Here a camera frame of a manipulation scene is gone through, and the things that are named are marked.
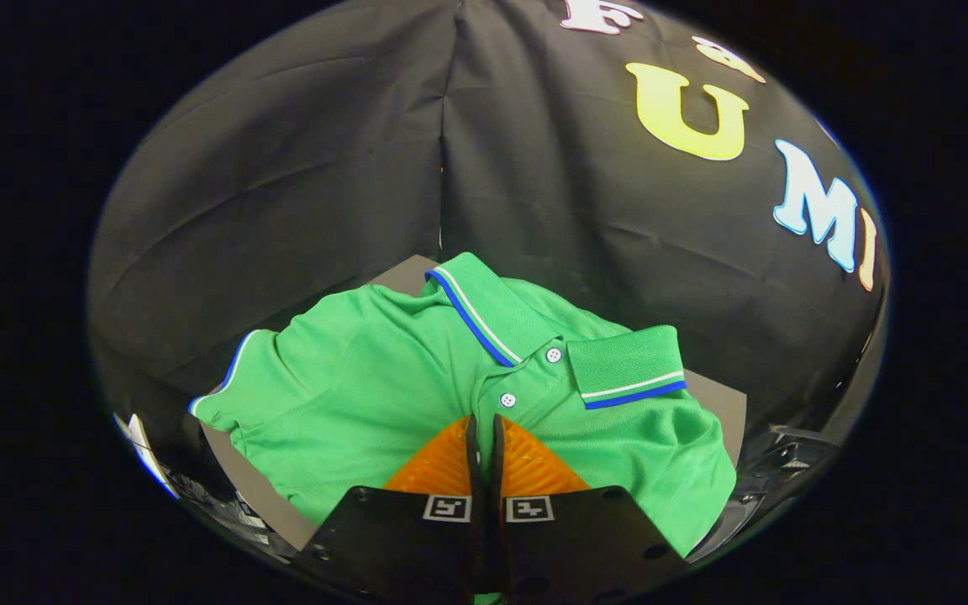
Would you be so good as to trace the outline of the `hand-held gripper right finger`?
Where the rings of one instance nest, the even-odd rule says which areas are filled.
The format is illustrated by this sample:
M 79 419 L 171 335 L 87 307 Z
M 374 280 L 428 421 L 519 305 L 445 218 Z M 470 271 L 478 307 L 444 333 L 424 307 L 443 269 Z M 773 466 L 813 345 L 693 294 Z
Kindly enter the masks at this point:
M 506 602 L 628 602 L 687 560 L 619 485 L 589 486 L 548 445 L 494 418 L 491 568 Z

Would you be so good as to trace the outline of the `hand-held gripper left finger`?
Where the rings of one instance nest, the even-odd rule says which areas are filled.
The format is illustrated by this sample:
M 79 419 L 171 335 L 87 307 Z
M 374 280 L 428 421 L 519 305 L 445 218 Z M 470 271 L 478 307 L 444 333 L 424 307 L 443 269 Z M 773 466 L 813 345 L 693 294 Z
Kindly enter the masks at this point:
M 469 602 L 481 519 L 476 419 L 427 441 L 384 486 L 357 485 L 295 568 L 352 602 Z

